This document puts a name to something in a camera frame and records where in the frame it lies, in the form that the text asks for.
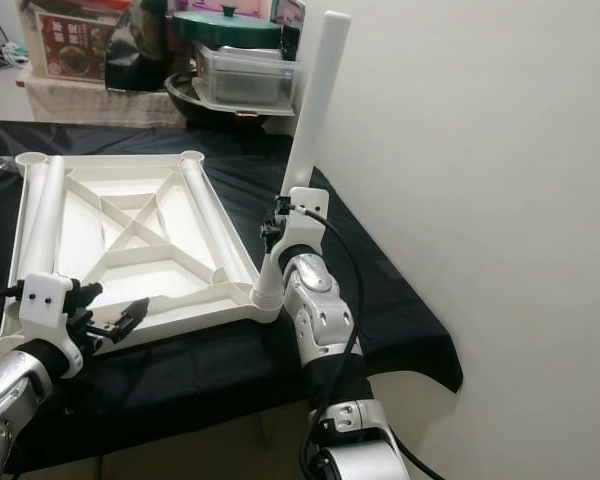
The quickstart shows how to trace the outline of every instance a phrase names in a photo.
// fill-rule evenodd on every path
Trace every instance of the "clear plastic container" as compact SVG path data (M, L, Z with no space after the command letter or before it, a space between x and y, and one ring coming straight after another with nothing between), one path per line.
M202 98L215 104L291 109L298 62L271 58L262 50L214 51L200 43L195 47L200 78L195 88Z

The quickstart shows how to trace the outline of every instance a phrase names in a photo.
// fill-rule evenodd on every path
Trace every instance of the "black tablecloth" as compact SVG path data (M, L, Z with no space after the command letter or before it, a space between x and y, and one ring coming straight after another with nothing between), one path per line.
M0 122L0 156L203 152L205 171L257 266L263 255L259 221L281 185L290 146L288 136L265 134ZM330 191L329 218L360 261L368 336L361 341L369 375L412 370L457 391L462 370L449 333L318 170L312 184ZM0 288L7 281L21 188L16 172L0 168ZM329 234L323 247L343 297L355 302L346 256ZM25 452L24 468L30 470L198 430L300 398L293 325L243 320L97 357L43 404L18 442Z

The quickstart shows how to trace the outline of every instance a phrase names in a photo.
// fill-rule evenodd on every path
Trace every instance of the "white tray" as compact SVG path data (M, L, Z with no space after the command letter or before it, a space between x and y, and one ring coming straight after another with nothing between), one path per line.
M202 161L199 152L180 155L69 156L53 271L104 292L90 308L96 321L114 321L131 301L150 297L145 320L121 343L100 352L168 338L234 320L263 320L249 299L257 270L204 173L211 215L207 225L181 161ZM40 153L16 158L25 178L9 284L18 278L24 224L34 164ZM239 272L229 281L210 231L226 235ZM5 304L0 357L24 341L18 303Z

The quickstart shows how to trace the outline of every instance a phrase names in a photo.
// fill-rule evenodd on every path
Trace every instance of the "cardboard box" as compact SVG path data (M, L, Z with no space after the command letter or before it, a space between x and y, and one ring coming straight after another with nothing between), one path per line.
M104 58L132 0L16 0L33 74L104 82Z

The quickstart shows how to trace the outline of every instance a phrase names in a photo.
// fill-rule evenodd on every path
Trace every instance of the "red label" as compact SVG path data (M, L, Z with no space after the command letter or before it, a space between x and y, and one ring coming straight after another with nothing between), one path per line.
M49 77L104 80L114 25L40 12L37 17Z

